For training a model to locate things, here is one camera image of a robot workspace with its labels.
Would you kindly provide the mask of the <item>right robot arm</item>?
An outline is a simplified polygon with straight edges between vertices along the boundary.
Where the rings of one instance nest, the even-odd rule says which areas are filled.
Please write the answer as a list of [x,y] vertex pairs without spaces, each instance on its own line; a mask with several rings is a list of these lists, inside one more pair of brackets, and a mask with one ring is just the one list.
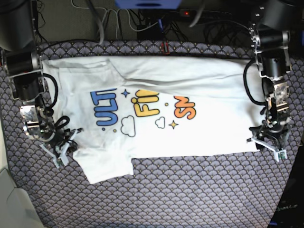
[[78,149],[74,137],[82,131],[65,129],[67,116],[53,122],[58,98],[55,78],[43,72],[39,47],[35,42],[35,14],[32,0],[2,0],[0,2],[1,62],[9,77],[12,97],[23,105],[24,131],[28,138],[42,142],[41,147],[53,149],[58,158]]

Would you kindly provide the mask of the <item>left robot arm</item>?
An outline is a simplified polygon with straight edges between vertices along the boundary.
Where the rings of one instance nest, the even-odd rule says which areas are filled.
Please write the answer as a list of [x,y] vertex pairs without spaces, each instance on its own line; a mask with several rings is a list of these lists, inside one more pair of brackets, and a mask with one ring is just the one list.
[[[274,152],[282,152],[290,132],[288,84],[285,75],[291,71],[288,52],[290,29],[300,9],[298,0],[268,0],[252,11],[249,34],[255,57],[247,63],[243,82],[252,103],[263,106],[265,115],[259,127],[251,127],[250,141]],[[250,94],[247,71],[256,64],[262,82],[264,100],[256,101]]]

